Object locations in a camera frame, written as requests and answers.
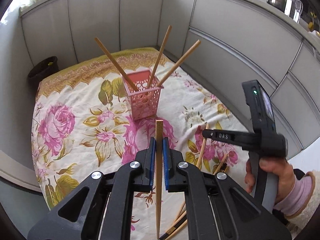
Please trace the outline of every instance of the dark basket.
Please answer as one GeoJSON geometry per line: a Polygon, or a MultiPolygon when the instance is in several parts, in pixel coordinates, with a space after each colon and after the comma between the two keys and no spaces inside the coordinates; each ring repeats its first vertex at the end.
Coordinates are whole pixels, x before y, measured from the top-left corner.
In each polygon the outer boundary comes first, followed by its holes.
{"type": "Polygon", "coordinates": [[[37,89],[42,80],[54,73],[57,73],[59,71],[57,62],[58,58],[56,56],[52,56],[38,63],[28,74],[28,82],[30,85],[34,89],[37,89]]]}

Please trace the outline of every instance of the bundle of chopsticks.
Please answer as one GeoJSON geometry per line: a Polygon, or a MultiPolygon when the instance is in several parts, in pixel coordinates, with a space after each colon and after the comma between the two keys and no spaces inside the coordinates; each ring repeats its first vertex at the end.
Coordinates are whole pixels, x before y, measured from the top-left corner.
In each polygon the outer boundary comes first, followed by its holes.
{"type": "MultiPolygon", "coordinates": [[[[160,50],[159,50],[159,54],[158,57],[156,59],[156,63],[153,67],[151,76],[149,78],[148,81],[148,85],[147,85],[147,89],[150,88],[156,70],[158,68],[158,64],[160,62],[160,58],[162,56],[162,53],[164,51],[164,47],[167,43],[167,40],[169,38],[169,33],[172,29],[172,26],[169,25],[167,32],[164,36],[164,40],[161,44],[160,50]]],[[[117,70],[121,73],[121,75],[124,77],[124,79],[127,81],[127,83],[133,88],[134,91],[139,91],[139,89],[137,88],[137,86],[132,82],[132,80],[130,79],[130,77],[124,72],[124,70],[122,69],[122,67],[118,64],[118,62],[114,59],[114,57],[111,55],[111,53],[106,49],[106,47],[102,44],[102,42],[96,37],[94,38],[95,41],[97,42],[97,44],[99,45],[99,47],[102,49],[102,51],[107,55],[107,57],[111,60],[111,62],[115,65],[115,67],[117,68],[117,70]]],[[[170,77],[170,75],[185,61],[185,59],[196,49],[196,47],[198,47],[200,45],[201,41],[196,41],[195,44],[193,44],[190,49],[187,50],[187,52],[185,54],[182,55],[182,57],[173,65],[173,67],[166,73],[166,75],[158,82],[158,84],[156,85],[157,87],[161,87],[162,84],[170,77]]]]}
{"type": "MultiPolygon", "coordinates": [[[[206,143],[207,143],[207,138],[203,138],[202,146],[200,149],[200,155],[196,164],[197,168],[199,168],[201,165],[206,143]]],[[[225,161],[227,157],[228,157],[228,153],[223,156],[223,159],[221,160],[217,169],[213,173],[214,175],[217,174],[218,172],[222,172],[226,170],[227,164],[225,163],[225,161]]],[[[169,240],[188,223],[187,211],[185,209],[185,205],[186,205],[186,202],[184,201],[180,206],[180,209],[174,219],[174,222],[172,223],[170,228],[159,238],[160,240],[169,240]]]]}

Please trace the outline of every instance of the pink basket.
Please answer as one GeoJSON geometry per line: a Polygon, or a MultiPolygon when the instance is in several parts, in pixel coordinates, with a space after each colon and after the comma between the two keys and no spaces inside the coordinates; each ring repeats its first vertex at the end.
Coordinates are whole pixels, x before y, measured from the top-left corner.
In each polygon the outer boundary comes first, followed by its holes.
{"type": "Polygon", "coordinates": [[[156,86],[159,80],[155,76],[150,88],[147,89],[148,81],[151,76],[150,70],[132,72],[127,75],[139,89],[138,92],[134,91],[122,76],[125,93],[127,95],[127,106],[132,120],[135,121],[155,115],[158,110],[160,91],[164,87],[156,86]]]}

